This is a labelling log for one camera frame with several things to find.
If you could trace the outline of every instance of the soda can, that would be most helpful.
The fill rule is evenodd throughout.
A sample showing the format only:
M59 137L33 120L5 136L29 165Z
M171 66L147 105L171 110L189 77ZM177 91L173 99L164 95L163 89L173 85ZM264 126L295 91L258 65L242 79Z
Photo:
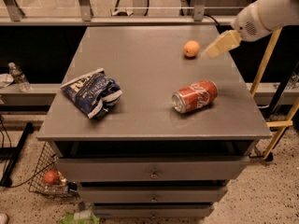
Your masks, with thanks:
M187 113L211 104L217 95L218 90L215 83L202 80L174 92L172 103L177 112Z

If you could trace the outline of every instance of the tiled floor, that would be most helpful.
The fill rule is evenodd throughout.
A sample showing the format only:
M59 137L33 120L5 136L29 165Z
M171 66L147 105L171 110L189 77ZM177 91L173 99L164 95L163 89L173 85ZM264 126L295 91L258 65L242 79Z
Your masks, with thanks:
M42 116L27 117L35 126ZM7 131L13 145L19 140L21 131L9 127ZM36 168L44 142L36 140L37 131L30 134L21 158L12 174L13 185L27 180ZM261 141L258 148L263 150L268 140ZM237 180L230 181L229 191L214 212L205 219L167 218L167 219L107 219L106 224L135 223L190 223L190 224L240 224L240 223L299 223L299 132L290 128L274 149L274 160L265 163L251 160L249 166ZM30 182L15 189L0 189L0 212L10 215L9 224L57 223L67 212L78 211L80 198L70 200L51 200L29 192Z

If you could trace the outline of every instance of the plastic bottle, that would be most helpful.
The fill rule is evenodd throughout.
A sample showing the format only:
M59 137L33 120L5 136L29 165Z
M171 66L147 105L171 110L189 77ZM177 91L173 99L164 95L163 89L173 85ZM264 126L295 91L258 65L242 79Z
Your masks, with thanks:
M18 84L20 91L28 92L31 89L31 86L21 68L15 63L9 63L8 66L9 73L13 77L14 81Z

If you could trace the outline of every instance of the red ball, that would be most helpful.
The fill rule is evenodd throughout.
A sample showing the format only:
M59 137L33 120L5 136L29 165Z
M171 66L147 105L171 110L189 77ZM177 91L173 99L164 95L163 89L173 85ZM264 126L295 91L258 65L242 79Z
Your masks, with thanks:
M59 176L57 172L49 170L44 174L43 180L47 184L54 184L58 180Z

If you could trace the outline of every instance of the desk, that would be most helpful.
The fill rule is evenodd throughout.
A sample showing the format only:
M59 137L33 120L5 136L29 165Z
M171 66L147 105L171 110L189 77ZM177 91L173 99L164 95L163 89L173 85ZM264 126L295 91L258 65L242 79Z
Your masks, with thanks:
M102 120L89 120L61 91L38 133L58 169L99 217L204 217L271 133L232 58L187 59L191 39L207 46L213 26L90 27L64 78L104 68L123 95ZM173 91L208 79L213 105L181 115Z

